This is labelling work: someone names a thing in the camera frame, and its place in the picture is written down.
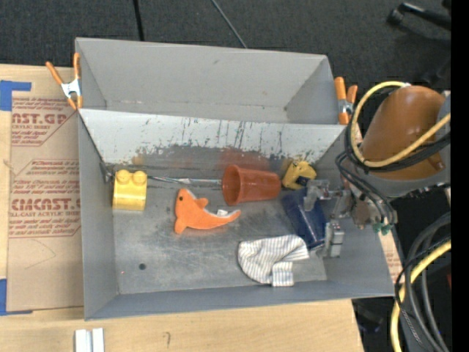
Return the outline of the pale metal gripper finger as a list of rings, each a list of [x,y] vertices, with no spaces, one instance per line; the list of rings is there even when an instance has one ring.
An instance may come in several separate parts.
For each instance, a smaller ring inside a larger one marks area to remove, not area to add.
[[[318,200],[331,198],[328,180],[310,180],[306,184],[306,195],[303,197],[305,211],[311,211]]]
[[[338,221],[330,221],[325,228],[325,243],[322,256],[328,258],[340,257],[344,243],[345,231]]]

